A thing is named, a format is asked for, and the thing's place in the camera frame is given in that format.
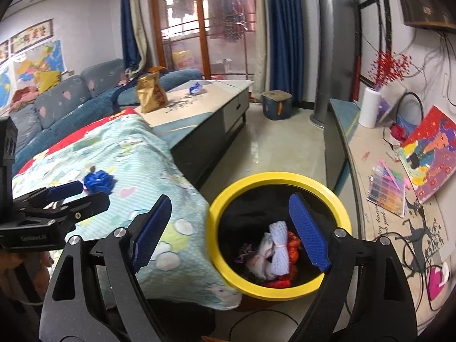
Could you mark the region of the right hand painted nails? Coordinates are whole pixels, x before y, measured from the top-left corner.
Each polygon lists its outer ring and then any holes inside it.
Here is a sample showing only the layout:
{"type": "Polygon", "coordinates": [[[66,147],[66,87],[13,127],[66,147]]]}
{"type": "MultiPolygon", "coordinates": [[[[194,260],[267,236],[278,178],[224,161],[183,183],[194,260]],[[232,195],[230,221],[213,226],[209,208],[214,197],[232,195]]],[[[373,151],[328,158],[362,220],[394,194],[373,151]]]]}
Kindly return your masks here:
{"type": "Polygon", "coordinates": [[[202,338],[203,342],[228,342],[228,341],[224,341],[219,338],[210,337],[210,336],[202,336],[201,338],[202,338]]]}

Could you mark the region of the left hand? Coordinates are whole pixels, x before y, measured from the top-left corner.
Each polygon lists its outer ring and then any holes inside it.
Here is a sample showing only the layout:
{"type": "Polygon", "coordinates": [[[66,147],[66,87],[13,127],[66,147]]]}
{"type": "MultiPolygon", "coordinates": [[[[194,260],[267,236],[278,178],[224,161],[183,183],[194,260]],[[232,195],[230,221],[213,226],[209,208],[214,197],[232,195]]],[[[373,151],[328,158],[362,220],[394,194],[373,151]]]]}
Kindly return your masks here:
{"type": "Polygon", "coordinates": [[[49,252],[9,253],[1,250],[1,290],[14,300],[43,301],[54,260],[49,252]]]}

